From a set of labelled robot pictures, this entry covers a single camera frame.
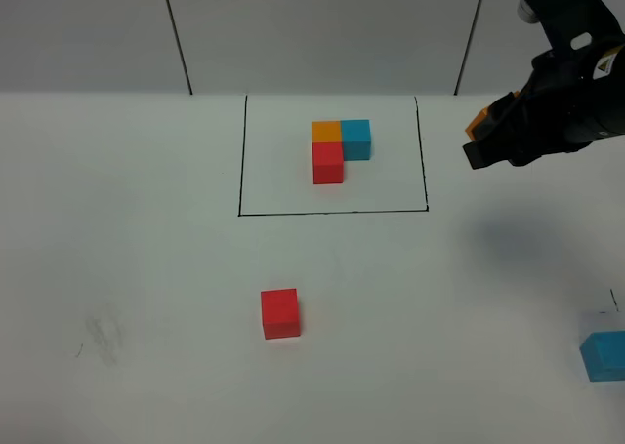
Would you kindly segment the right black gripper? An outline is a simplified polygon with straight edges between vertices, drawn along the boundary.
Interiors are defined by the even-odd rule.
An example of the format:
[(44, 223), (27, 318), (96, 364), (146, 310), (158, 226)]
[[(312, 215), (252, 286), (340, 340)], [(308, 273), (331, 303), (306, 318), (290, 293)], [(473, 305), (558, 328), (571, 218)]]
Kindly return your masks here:
[(623, 136), (624, 42), (604, 42), (555, 74), (541, 67), (521, 93), (514, 126), (499, 123), (519, 94), (508, 93), (487, 106), (476, 140), (463, 146), (473, 170), (503, 161), (521, 167)]

